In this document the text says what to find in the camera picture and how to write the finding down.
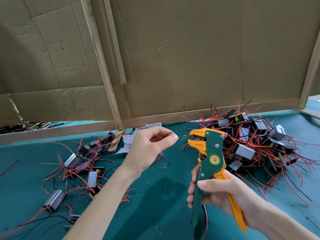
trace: person's right hand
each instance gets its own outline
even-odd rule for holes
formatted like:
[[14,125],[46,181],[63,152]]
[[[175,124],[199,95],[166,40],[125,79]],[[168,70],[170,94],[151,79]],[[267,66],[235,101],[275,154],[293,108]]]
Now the person's right hand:
[[[188,189],[189,196],[186,199],[189,208],[192,208],[198,169],[199,166],[196,166],[191,171],[192,181]],[[234,217],[226,192],[231,193],[241,207],[246,226],[256,229],[259,215],[262,214],[265,207],[268,207],[269,203],[260,198],[251,188],[229,171],[224,170],[224,175],[227,180],[209,179],[197,182],[201,190],[210,193],[203,195],[202,204],[212,204]]]

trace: orange and green wire stripper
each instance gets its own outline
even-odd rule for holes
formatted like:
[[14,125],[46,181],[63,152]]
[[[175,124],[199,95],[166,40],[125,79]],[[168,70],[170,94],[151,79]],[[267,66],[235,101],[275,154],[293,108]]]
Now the orange and green wire stripper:
[[[208,180],[213,176],[216,179],[226,180],[227,178],[223,174],[223,170],[226,168],[226,163],[223,159],[222,143],[223,139],[227,136],[227,133],[218,131],[215,129],[194,129],[190,132],[189,136],[198,137],[204,139],[199,140],[188,140],[188,144],[197,149],[202,155],[206,157],[205,160],[200,161],[201,166],[199,167],[197,174],[198,180]],[[203,191],[199,189],[197,183],[195,184],[194,199],[192,206],[192,220],[193,226],[198,223],[198,216],[201,209],[201,201]],[[242,211],[234,197],[227,193],[230,200],[234,218],[242,231],[247,231],[247,227],[242,217]]]

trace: round sticker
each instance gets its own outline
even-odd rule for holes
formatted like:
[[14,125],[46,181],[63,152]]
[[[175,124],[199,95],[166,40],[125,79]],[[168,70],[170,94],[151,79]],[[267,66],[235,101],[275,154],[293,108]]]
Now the round sticker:
[[220,158],[217,155],[211,155],[209,160],[213,165],[217,165],[220,162]]

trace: wooden block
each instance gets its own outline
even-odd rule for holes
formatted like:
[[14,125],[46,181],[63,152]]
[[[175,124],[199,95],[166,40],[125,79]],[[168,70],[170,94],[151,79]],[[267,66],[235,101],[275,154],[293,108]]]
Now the wooden block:
[[112,145],[110,146],[110,148],[108,149],[108,153],[115,153],[118,147],[118,144],[120,142],[120,139],[122,137],[122,133],[124,132],[124,129],[122,130],[118,130],[117,134],[115,135],[115,139],[112,141]]

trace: wooden beam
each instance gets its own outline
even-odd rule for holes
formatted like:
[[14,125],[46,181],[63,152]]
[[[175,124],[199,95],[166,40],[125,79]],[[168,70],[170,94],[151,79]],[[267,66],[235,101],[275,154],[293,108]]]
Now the wooden beam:
[[115,153],[116,150],[117,150],[117,147],[119,145],[119,142],[120,142],[120,139],[122,137],[122,133],[124,132],[125,130],[118,130],[117,134],[115,135],[115,139],[111,142],[112,146],[110,146],[110,148],[108,149],[108,153]]
[[309,62],[308,70],[306,72],[306,78],[304,79],[304,84],[298,104],[298,109],[304,109],[307,104],[307,100],[312,88],[313,81],[315,79],[320,62],[320,31],[318,33],[317,40],[314,44],[313,52]]
[[84,11],[85,19],[88,24],[91,40],[93,43],[94,51],[96,53],[100,72],[102,75],[104,86],[106,87],[106,93],[108,95],[111,111],[113,114],[113,118],[116,124],[116,128],[118,130],[124,129],[122,126],[122,121],[119,113],[118,104],[116,101],[116,96],[112,87],[112,83],[110,80],[109,71],[106,64],[106,59],[102,50],[102,45],[100,41],[100,36],[98,33],[98,28],[96,24],[96,20],[94,18],[94,12],[92,10],[91,1],[90,0],[81,0],[82,8]]
[[[299,99],[297,98],[297,99],[280,100],[280,101],[274,101],[274,102],[255,103],[255,104],[246,105],[245,109],[255,113],[285,110],[285,109],[296,109],[298,107],[298,102],[299,102]],[[217,108],[218,113],[220,114],[226,113],[231,109],[237,110],[238,105]],[[176,123],[181,121],[190,121],[190,120],[199,119],[200,117],[206,118],[211,116],[212,116],[211,109],[201,109],[201,110],[193,110],[193,111],[187,111],[187,112],[166,113],[166,114],[130,118],[128,120],[124,120],[123,124],[126,128],[134,128],[134,127],[145,126],[146,124],[153,124],[156,122],[167,124],[167,123]],[[101,131],[109,130],[110,127],[115,128],[115,126],[116,126],[115,121],[112,120],[112,121],[97,122],[97,123],[91,123],[91,124],[82,124],[82,125],[66,126],[66,127],[59,127],[59,128],[40,129],[40,130],[3,134],[3,135],[0,135],[0,145],[10,144],[18,141],[31,141],[31,140],[45,139],[45,138],[51,138],[51,137],[78,135],[82,133],[86,134],[86,133],[101,132]]]
[[71,136],[78,134],[87,134],[101,131],[109,131],[109,128],[116,127],[115,121],[105,121],[90,124],[71,125],[64,127],[55,127],[49,129],[38,129],[24,132],[16,132],[0,135],[0,145],[10,144],[19,141],[31,141],[46,139],[51,137]]
[[305,115],[308,115],[312,118],[320,120],[320,113],[316,113],[316,112],[310,111],[308,109],[296,109],[296,111],[298,111],[299,113],[303,113]]
[[120,74],[120,82],[123,85],[123,84],[127,83],[127,79],[126,79],[125,69],[123,67],[123,62],[122,62],[122,58],[121,58],[121,54],[120,54],[116,26],[115,26],[115,21],[113,19],[113,15],[112,15],[110,0],[104,0],[104,5],[106,7],[106,15],[108,17],[108,23],[109,23],[109,28],[110,28],[110,32],[111,32],[114,53],[115,53],[115,57],[117,59],[117,64],[118,64],[118,69],[119,69],[119,74]]

